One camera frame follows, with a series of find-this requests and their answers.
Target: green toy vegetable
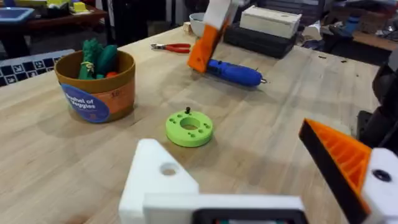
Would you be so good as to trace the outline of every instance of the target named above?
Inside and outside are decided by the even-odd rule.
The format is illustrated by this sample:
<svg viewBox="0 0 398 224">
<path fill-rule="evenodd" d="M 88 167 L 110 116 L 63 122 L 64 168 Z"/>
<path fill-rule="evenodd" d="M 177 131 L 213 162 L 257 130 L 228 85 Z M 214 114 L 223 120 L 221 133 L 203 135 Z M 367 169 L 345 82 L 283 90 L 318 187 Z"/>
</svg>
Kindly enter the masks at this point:
<svg viewBox="0 0 398 224">
<path fill-rule="evenodd" d="M 83 62 L 80 65 L 79 79 L 92 80 L 95 70 L 94 63 L 103 47 L 96 39 L 85 40 L 83 43 Z"/>
<path fill-rule="evenodd" d="M 107 74 L 108 72 L 113 71 L 116 66 L 117 53 L 118 48 L 116 45 L 106 46 L 97 58 L 95 72 L 97 74 Z"/>
</svg>

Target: container label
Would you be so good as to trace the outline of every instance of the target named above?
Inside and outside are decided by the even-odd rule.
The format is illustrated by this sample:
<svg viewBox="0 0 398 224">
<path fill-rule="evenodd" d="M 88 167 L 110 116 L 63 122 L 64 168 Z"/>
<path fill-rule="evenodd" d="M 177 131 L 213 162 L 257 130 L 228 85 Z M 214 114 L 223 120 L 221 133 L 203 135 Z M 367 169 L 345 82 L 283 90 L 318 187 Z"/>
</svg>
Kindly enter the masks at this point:
<svg viewBox="0 0 398 224">
<path fill-rule="evenodd" d="M 134 84 L 132 80 L 115 90 L 104 93 L 92 93 L 93 96 L 104 102 L 109 108 L 111 114 L 133 104 L 134 100 Z"/>
<path fill-rule="evenodd" d="M 70 106 L 85 120 L 100 123 L 109 117 L 109 108 L 93 95 L 68 84 L 61 84 Z"/>
</svg>

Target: black box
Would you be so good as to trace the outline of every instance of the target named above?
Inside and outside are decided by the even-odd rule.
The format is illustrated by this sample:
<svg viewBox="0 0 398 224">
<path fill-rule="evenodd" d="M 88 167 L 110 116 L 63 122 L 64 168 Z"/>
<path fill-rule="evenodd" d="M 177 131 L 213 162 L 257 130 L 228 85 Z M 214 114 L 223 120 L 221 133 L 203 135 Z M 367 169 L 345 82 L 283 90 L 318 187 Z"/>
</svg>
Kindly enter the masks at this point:
<svg viewBox="0 0 398 224">
<path fill-rule="evenodd" d="M 286 39 L 275 35 L 241 28 L 231 24 L 224 33 L 224 42 L 275 58 L 284 57 L 293 47 L 296 35 Z"/>
</svg>

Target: hole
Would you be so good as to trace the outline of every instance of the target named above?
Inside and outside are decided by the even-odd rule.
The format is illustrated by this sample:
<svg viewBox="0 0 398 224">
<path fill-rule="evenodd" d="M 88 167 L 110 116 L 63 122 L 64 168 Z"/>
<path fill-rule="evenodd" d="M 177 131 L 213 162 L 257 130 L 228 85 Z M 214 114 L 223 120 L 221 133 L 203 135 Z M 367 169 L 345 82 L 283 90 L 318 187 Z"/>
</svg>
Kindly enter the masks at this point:
<svg viewBox="0 0 398 224">
<path fill-rule="evenodd" d="M 173 163 L 165 163 L 160 166 L 160 172 L 163 175 L 175 175 L 178 171 L 178 166 Z"/>
<path fill-rule="evenodd" d="M 200 122 L 196 118 L 187 117 L 180 121 L 180 125 L 186 130 L 195 130 L 199 127 Z"/>
<path fill-rule="evenodd" d="M 384 182 L 390 182 L 391 181 L 391 176 L 389 173 L 387 173 L 384 170 L 380 170 L 380 169 L 376 169 L 376 170 L 372 170 L 373 175 Z"/>
</svg>

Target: white box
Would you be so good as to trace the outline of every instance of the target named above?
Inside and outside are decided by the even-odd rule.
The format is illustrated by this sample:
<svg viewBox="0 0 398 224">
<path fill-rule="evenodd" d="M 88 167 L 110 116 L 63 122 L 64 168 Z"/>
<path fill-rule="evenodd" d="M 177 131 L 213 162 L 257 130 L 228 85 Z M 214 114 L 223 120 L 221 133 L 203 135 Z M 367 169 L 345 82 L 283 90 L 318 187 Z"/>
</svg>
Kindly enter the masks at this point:
<svg viewBox="0 0 398 224">
<path fill-rule="evenodd" d="M 290 39 L 299 27 L 301 14 L 251 6 L 242 12 L 240 27 Z"/>
</svg>

